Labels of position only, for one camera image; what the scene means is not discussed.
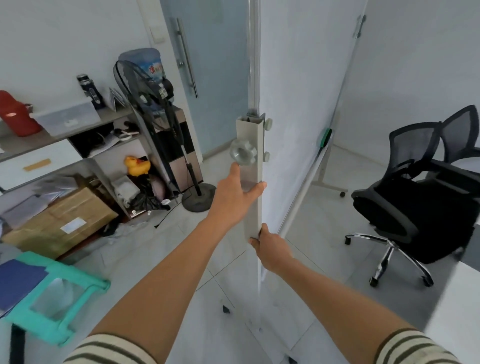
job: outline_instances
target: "drawer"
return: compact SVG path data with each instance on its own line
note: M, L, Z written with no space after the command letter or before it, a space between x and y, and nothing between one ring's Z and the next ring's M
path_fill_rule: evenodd
M78 162L78 154L65 139L0 163L0 187L9 190Z

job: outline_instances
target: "chrome chair base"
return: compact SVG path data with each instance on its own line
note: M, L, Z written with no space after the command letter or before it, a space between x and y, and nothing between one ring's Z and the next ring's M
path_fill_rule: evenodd
M381 262L379 263L379 265L377 267L377 270L375 271L374 275L370 278L370 285L372 287L376 287L378 285L378 280L385 273L385 271L388 267L388 263L390 262L392 254L395 250L397 250L401 254L403 254L410 262L412 262L412 264L415 267L417 267L417 269L421 272L421 277L422 277L422 280L423 280L423 284L426 287L433 286L432 275L430 274L428 269L422 263L420 263L416 259L412 258L410 255L405 253L393 241L391 241L387 238L382 238L380 236L373 236L373 235L369 235L369 234L360 234L358 232L355 232L353 234L345 235L345 244L350 245L352 238L368 239L368 240L373 240L374 242L377 242L377 243L382 243L382 244L387 245L387 250L386 250Z

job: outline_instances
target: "light switch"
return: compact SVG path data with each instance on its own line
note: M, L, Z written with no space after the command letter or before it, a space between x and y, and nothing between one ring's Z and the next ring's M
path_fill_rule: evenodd
M159 25L151 26L150 27L150 33L152 33L153 42L155 44L165 42L165 36L164 36L165 33L163 32L163 29L162 29L161 26L159 26Z

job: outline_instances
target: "hand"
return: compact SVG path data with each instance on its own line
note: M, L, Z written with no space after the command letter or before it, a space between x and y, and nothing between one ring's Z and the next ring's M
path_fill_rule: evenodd
M279 274L285 263L293 259L290 247L280 235L271 234L265 223L262 224L259 239L260 241L250 238L248 242L255 248L257 257L262 261L263 266Z
M250 205L264 192L267 182L257 183L244 192L240 185L240 167L234 162L230 174L218 183L208 219L220 223L228 230L243 220Z

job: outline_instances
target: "forearm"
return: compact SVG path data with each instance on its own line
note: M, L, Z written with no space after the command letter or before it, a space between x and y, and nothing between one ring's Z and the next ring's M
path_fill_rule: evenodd
M210 257L227 229L205 219L99 322L93 334L120 336L163 363Z
M351 364L372 364L381 343L407 322L373 300L291 259L278 272Z

